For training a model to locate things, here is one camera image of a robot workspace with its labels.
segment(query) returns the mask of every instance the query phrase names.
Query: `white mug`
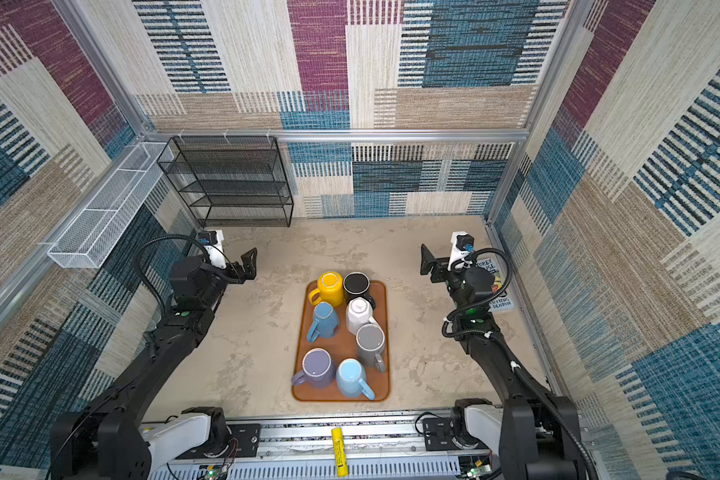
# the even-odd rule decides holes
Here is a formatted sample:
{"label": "white mug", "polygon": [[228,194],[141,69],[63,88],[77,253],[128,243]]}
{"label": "white mug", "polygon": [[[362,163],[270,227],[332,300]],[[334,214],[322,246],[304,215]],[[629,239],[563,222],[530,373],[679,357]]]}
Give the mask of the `white mug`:
{"label": "white mug", "polygon": [[378,325],[378,322],[373,318],[373,308],[366,299],[362,297],[355,298],[347,305],[347,330],[351,334],[357,335],[360,327],[366,323]]}

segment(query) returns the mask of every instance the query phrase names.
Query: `orange tray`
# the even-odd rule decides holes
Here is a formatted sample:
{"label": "orange tray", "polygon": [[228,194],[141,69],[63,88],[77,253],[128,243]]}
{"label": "orange tray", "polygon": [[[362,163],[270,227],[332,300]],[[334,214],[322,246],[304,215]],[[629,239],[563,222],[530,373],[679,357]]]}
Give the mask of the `orange tray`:
{"label": "orange tray", "polygon": [[[309,283],[307,286],[306,293],[311,292],[317,288],[317,281]],[[373,311],[373,318],[376,319],[378,325],[384,330],[384,337],[386,338],[387,348],[384,349],[384,364],[387,366],[387,371],[381,373],[374,367],[366,367],[365,375],[367,376],[366,382],[371,390],[376,394],[375,400],[368,400],[364,395],[360,395],[357,398],[347,398],[338,390],[336,381],[331,385],[316,389],[309,385],[308,382],[304,382],[301,385],[292,386],[293,398],[300,402],[383,402],[389,396],[389,333],[387,331],[387,287],[384,283],[373,280],[371,282],[371,296],[376,300],[376,309]],[[312,325],[312,312],[315,307],[309,302],[307,294],[304,295],[304,310],[302,312],[302,328],[298,332],[298,349],[296,351],[296,364],[293,367],[293,374],[295,375],[298,370],[302,369],[302,359],[304,355],[312,349],[325,349],[331,354],[331,360],[338,366],[339,363],[346,359],[357,357],[357,342],[355,336],[347,330],[347,304],[342,303],[335,307],[336,313],[338,313],[339,329],[333,338],[324,339],[318,337],[313,343],[307,341],[307,332],[309,327]]]}

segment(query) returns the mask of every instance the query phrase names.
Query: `yellow glue stick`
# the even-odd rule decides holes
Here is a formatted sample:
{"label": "yellow glue stick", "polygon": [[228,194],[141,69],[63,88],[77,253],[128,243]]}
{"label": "yellow glue stick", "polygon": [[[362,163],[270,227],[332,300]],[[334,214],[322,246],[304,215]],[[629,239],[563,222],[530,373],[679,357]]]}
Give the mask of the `yellow glue stick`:
{"label": "yellow glue stick", "polygon": [[342,428],[336,427],[331,430],[331,437],[333,437],[333,455],[336,457],[336,475],[345,477],[349,475],[349,468],[347,468],[347,456],[344,455]]}

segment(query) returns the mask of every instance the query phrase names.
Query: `purple mug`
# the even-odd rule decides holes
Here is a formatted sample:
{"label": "purple mug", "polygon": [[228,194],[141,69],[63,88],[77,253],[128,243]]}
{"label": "purple mug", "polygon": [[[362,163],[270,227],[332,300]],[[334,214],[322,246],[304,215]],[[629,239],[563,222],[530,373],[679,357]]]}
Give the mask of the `purple mug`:
{"label": "purple mug", "polygon": [[336,364],[331,355],[324,349],[312,349],[304,355],[302,369],[291,379],[291,384],[301,385],[304,382],[317,389],[330,385],[336,378]]}

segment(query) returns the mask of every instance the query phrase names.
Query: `black mug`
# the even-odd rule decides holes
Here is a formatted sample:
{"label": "black mug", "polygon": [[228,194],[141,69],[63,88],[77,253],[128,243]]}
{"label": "black mug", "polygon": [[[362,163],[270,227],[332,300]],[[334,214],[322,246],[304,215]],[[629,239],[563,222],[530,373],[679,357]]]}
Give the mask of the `black mug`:
{"label": "black mug", "polygon": [[347,305],[356,298],[364,298],[376,309],[376,300],[371,296],[371,281],[362,272],[352,272],[344,277],[344,300]]}

